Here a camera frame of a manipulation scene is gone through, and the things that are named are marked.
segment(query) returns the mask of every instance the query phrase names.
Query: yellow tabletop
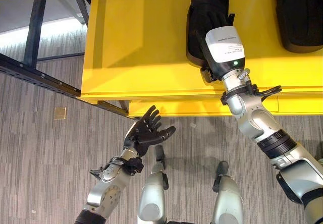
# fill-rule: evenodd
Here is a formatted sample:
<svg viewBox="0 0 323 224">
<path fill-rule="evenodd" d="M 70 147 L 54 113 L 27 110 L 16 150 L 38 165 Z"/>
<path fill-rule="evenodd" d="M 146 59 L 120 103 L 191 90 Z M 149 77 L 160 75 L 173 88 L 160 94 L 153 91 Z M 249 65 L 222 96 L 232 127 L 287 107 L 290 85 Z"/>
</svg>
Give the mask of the yellow tabletop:
<svg viewBox="0 0 323 224">
<path fill-rule="evenodd" d="M 190 0 L 92 0 L 81 99 L 220 96 L 222 84 L 206 84 L 186 58 L 189 5 Z M 230 0 L 252 82 L 261 90 L 282 85 L 280 95 L 321 97 L 323 50 L 286 51 L 275 7 L 275 0 Z"/>
</svg>

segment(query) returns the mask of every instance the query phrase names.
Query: metal screw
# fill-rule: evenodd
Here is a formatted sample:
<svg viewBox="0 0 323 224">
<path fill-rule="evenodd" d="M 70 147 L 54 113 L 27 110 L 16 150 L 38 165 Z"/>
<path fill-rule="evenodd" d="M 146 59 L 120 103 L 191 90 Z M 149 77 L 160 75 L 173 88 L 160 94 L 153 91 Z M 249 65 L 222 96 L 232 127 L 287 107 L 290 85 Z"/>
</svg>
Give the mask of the metal screw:
<svg viewBox="0 0 323 224">
<path fill-rule="evenodd" d="M 239 76 L 238 79 L 242 80 L 244 77 L 246 77 L 248 74 L 250 74 L 250 69 L 245 69 Z"/>
</svg>

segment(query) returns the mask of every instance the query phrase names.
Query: cable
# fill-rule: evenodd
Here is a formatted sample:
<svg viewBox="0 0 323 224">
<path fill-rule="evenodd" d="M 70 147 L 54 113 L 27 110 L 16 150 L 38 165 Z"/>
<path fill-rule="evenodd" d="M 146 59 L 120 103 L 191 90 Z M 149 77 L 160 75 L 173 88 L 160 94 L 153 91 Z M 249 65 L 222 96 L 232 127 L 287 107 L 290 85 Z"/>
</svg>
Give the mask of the cable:
<svg viewBox="0 0 323 224">
<path fill-rule="evenodd" d="M 283 89 L 281 87 L 281 85 L 278 85 L 274 88 L 271 88 L 269 90 L 265 90 L 263 92 L 255 92 L 255 96 L 262 96 L 261 98 L 261 102 L 263 102 L 267 97 L 273 95 L 273 94 L 277 94 L 279 92 L 281 92 Z"/>
</svg>

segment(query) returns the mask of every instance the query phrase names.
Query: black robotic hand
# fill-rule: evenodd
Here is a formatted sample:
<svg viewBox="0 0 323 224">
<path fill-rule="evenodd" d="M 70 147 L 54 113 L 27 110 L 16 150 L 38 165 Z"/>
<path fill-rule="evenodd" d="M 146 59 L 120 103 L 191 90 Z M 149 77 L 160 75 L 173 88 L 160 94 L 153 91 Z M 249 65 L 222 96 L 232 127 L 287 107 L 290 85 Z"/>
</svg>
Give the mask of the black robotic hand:
<svg viewBox="0 0 323 224">
<path fill-rule="evenodd" d="M 157 116 L 159 110 L 155 109 L 156 106 L 153 105 L 145 115 L 136 122 L 125 138 L 124 148 L 135 148 L 139 157 L 142 157 L 147 153 L 149 146 L 167 140 L 176 131 L 174 126 L 158 131 L 158 128 L 162 124 L 159 122 L 161 117 Z"/>
</svg>

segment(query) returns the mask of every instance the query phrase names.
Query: small yellow square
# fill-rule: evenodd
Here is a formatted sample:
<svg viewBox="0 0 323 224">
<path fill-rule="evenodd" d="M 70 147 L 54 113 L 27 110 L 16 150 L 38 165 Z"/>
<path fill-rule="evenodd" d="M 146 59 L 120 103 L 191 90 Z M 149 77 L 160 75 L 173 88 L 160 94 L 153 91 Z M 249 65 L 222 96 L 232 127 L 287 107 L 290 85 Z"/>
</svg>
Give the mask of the small yellow square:
<svg viewBox="0 0 323 224">
<path fill-rule="evenodd" d="M 55 107 L 54 120 L 66 119 L 66 107 Z"/>
</svg>

